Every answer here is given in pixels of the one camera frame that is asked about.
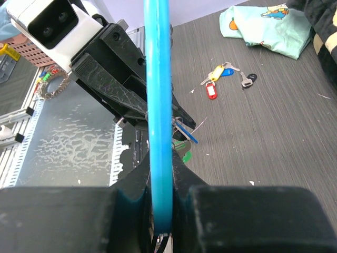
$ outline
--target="cartoon print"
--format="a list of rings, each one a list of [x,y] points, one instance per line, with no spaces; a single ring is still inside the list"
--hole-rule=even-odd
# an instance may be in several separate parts
[[[260,44],[259,43],[249,43],[249,42],[245,42],[245,43],[246,43],[246,46],[261,45],[261,46],[264,46],[265,48],[272,49],[272,46],[268,45],[268,44],[265,44],[264,41],[262,41]]]
[[[289,14],[289,9],[285,4],[267,7],[268,11],[262,13],[261,17],[274,18],[275,20],[282,20]]]
[[[236,23],[234,22],[234,18],[232,18],[232,21],[230,22],[230,29],[231,30],[238,30]]]
[[[261,46],[264,46],[265,48],[272,49],[271,45],[265,44],[264,41],[260,43]]]
[[[259,43],[249,43],[249,42],[245,42],[246,46],[256,46],[259,45]]]

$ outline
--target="yellow object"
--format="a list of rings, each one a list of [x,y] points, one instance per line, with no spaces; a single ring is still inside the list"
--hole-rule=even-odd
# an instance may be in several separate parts
[[[215,68],[215,70],[214,70],[214,71],[212,72],[212,74],[210,75],[210,79],[211,79],[213,82],[217,81],[217,80],[220,78],[220,76],[221,76],[221,74],[222,74],[222,72],[223,72],[224,70],[225,70],[225,67],[219,65],[218,67]]]
[[[20,54],[12,49],[8,44],[5,44],[2,49],[0,49],[0,55],[8,54],[10,57],[12,57],[15,61],[18,61],[20,59]]]

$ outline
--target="green object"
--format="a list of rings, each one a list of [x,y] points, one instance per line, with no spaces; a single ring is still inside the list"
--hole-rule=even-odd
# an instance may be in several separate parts
[[[176,141],[174,143],[174,145],[178,145],[179,143],[181,143],[181,141]],[[183,157],[183,162],[187,163],[191,158],[192,158],[192,153],[190,151],[188,151],[188,152],[186,152],[186,154]]]
[[[232,6],[220,14],[224,37],[242,38],[247,46],[262,45],[295,60],[309,42],[310,28],[303,12],[288,9],[285,4]]]
[[[46,75],[43,77],[43,81],[47,82],[48,79],[52,76],[51,72],[47,72]]]
[[[190,161],[191,158],[192,158],[191,152],[187,152],[186,155],[183,157],[183,162],[187,163],[188,161]]]

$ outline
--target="blue cable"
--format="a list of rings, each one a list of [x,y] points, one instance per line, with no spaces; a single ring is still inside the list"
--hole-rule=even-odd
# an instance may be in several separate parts
[[[152,210],[159,235],[171,232],[173,210],[169,0],[145,0],[144,18]]]

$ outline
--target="metal chain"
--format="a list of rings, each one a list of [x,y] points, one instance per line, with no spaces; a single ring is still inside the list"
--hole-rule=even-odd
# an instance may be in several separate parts
[[[59,95],[62,91],[64,91],[65,88],[67,88],[67,86],[70,83],[70,78],[64,70],[60,69],[59,67],[53,70],[58,70],[58,72],[56,73],[52,72],[50,77],[46,81],[41,80],[39,87],[37,89],[38,96],[43,100],[52,99],[53,97]],[[55,91],[49,92],[48,87],[49,87],[51,80],[53,80],[54,78],[58,76],[64,77],[61,84],[57,87]]]

